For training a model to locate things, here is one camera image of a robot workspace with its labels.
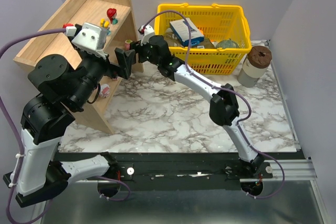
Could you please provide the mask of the pink green toy figure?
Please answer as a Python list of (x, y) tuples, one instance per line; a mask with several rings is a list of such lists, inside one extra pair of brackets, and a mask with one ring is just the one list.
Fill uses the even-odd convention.
[(132, 40), (131, 39), (127, 39), (125, 42), (124, 42), (124, 47), (126, 49), (126, 51), (130, 50), (130, 44), (132, 43)]

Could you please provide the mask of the small pink cupcake toy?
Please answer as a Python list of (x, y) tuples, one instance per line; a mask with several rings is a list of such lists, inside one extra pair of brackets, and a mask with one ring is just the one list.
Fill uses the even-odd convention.
[(108, 84), (102, 84), (100, 86), (100, 92), (99, 92), (99, 96), (101, 98), (107, 98), (108, 95), (110, 94), (110, 86)]

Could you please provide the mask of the yellow blue duck toy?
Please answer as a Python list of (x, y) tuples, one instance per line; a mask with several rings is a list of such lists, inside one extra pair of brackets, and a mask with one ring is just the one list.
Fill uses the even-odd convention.
[(100, 20), (100, 27), (104, 28), (107, 31), (107, 35), (110, 36), (110, 22), (104, 18)]

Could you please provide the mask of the red haired mermaid toy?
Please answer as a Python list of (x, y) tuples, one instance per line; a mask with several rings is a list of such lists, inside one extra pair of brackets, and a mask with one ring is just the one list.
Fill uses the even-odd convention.
[(117, 10), (115, 8), (109, 8), (107, 10), (107, 17), (110, 21), (110, 24), (115, 25), (118, 23)]

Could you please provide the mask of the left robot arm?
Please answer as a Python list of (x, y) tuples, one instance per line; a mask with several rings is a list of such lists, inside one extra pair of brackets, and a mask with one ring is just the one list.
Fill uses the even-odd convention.
[(128, 78), (135, 62), (135, 51), (115, 49), (117, 64), (89, 54), (73, 68), (59, 54), (44, 57), (28, 74), (39, 94), (23, 109), (21, 119), (24, 153), (15, 183), (16, 201), (28, 207), (60, 195), (68, 185), (79, 180), (107, 176), (116, 179), (119, 167), (107, 152), (74, 162), (54, 160), (66, 128), (74, 121), (73, 114), (82, 112), (102, 77), (120, 75)]

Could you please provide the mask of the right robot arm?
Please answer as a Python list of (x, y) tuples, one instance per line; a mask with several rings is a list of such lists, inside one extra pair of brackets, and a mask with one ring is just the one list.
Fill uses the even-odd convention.
[(224, 86), (210, 81), (191, 70), (180, 58), (174, 56), (161, 35), (152, 36), (146, 44), (140, 41), (130, 43), (139, 62), (148, 61), (156, 65), (162, 76), (181, 83), (201, 95), (209, 102), (209, 117), (221, 126), (234, 143), (241, 162), (241, 171), (245, 176), (254, 176), (260, 171), (264, 157), (250, 142), (240, 122), (238, 93), (230, 84)]

